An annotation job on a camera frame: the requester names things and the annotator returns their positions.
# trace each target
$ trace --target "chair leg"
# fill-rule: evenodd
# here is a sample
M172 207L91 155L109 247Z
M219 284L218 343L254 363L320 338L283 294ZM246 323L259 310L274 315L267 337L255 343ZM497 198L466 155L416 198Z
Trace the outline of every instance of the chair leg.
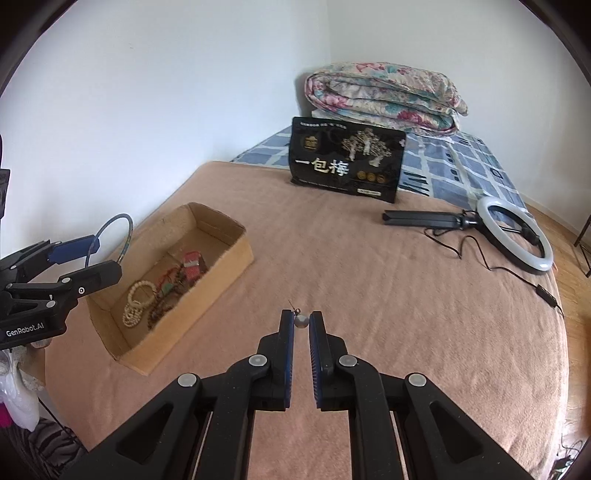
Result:
M583 239L584 235L587 233L587 229L589 228L589 225L591 225L591 215L589 215L589 218L587 219L587 223L585 223L585 226L581 230L581 234L577 237L577 239L574 242L574 245L576 247L579 246L579 244L581 243L581 240Z
M583 256L585 258L585 261L587 262L587 268L589 269L589 271L587 272L585 277L589 278L589 277L591 277L591 262L589 262L589 258L587 257L587 254L591 254L591 252L589 250L587 250L584 247L584 245L580 245L579 248L581 249L581 252L583 252Z

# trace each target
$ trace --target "metal screw head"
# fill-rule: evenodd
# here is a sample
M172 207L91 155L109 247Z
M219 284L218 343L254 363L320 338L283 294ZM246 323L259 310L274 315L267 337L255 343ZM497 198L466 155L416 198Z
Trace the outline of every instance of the metal screw head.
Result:
M339 358L339 363L343 365L343 367L354 367L357 365L357 359L353 355L343 355Z
M267 357L265 355L256 354L248 359L253 367L264 367L267 364Z
M408 377L408 383L413 387L424 387L427 385L427 378L423 374L412 374Z
M197 377L195 374L182 374L177 382L181 387L192 387L197 383Z

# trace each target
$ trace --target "white plastic bag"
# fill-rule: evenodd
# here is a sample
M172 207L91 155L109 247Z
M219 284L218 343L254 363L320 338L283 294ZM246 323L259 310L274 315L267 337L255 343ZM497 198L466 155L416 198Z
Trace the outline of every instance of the white plastic bag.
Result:
M4 403L12 421L20 428L35 430L39 423L39 399L37 394L22 383L18 361L9 350L0 352L8 360L8 372L0 375L0 403Z

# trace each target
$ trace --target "blue checkered bedsheet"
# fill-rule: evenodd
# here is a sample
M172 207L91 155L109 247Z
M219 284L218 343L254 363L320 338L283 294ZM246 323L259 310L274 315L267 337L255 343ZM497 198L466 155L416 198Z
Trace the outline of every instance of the blue checkered bedsheet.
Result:
M234 163L289 168L291 127L245 151ZM525 203L485 143L459 133L445 140L407 134L400 190L446 200L466 210L484 195L505 199L524 211Z

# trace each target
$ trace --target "white wall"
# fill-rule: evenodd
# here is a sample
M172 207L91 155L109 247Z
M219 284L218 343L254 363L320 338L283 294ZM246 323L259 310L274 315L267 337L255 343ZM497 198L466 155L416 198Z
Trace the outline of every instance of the white wall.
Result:
M79 0L0 99L1 254L139 222L204 161L285 128L294 80L329 62L326 26L316 0Z
M591 87L519 0L328 0L333 61L445 73L525 197L580 229L591 213Z

